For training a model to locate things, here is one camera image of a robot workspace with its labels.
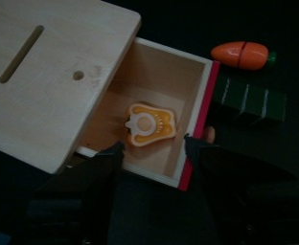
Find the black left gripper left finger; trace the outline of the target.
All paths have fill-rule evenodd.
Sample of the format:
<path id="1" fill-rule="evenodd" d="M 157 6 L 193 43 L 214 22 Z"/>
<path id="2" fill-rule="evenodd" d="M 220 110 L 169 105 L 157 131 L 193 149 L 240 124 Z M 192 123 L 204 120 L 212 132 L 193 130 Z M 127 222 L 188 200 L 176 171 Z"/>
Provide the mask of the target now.
<path id="1" fill-rule="evenodd" d="M 52 177 L 28 206 L 25 245 L 107 245 L 124 145 Z"/>

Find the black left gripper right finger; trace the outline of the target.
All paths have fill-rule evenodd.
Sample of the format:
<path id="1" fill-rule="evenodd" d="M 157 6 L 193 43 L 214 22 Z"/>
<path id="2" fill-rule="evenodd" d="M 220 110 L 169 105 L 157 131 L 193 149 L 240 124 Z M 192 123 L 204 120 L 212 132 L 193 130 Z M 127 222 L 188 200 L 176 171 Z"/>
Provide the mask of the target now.
<path id="1" fill-rule="evenodd" d="M 185 153 L 222 245 L 299 245 L 299 182 L 272 164 L 191 136 Z"/>

